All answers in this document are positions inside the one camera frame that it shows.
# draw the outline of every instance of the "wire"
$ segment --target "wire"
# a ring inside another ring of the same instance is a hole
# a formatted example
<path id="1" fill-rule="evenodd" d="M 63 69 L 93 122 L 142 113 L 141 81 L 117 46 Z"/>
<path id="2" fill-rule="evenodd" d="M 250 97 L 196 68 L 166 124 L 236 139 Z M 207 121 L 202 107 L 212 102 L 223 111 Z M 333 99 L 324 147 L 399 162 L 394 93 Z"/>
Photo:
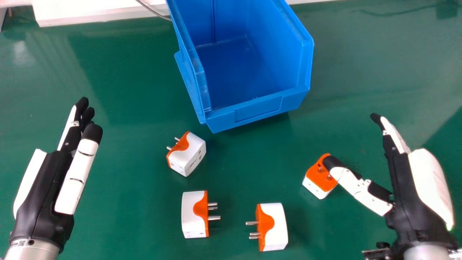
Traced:
<path id="1" fill-rule="evenodd" d="M 150 12 L 152 12 L 153 14 L 159 16 L 160 18 L 164 19 L 164 20 L 167 20 L 167 21 L 171 21 L 172 19 L 170 19 L 168 16 L 164 16 L 160 13 L 158 13 L 156 10 L 150 8 L 147 4 L 143 3 L 141 0 L 135 0 L 137 1 L 140 5 L 142 5 L 144 8 L 146 8 L 147 10 L 149 10 Z"/>

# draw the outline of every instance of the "green tabletop surface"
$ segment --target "green tabletop surface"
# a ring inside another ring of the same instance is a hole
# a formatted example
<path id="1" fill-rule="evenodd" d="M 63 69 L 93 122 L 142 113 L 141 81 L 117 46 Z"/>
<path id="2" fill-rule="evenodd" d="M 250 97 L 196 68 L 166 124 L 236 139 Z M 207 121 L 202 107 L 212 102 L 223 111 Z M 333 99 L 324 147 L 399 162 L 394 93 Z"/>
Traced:
<path id="1" fill-rule="evenodd" d="M 199 124 L 160 18 L 39 28 L 15 8 L 0 33 L 0 256 L 34 152 L 56 149 L 71 106 L 86 96 L 103 140 L 60 259 L 361 259 L 396 234 L 337 187 L 318 200 L 301 183 L 330 152 L 391 189 L 380 129 L 386 116 L 411 149 L 441 163 L 462 242 L 462 2 L 346 0 L 292 6 L 313 36 L 311 90 L 299 109 L 212 134 Z M 187 178 L 165 155 L 191 131 L 207 155 Z M 221 221 L 184 239 L 181 197 L 208 190 Z M 283 251 L 249 240 L 257 203 L 281 202 Z"/>

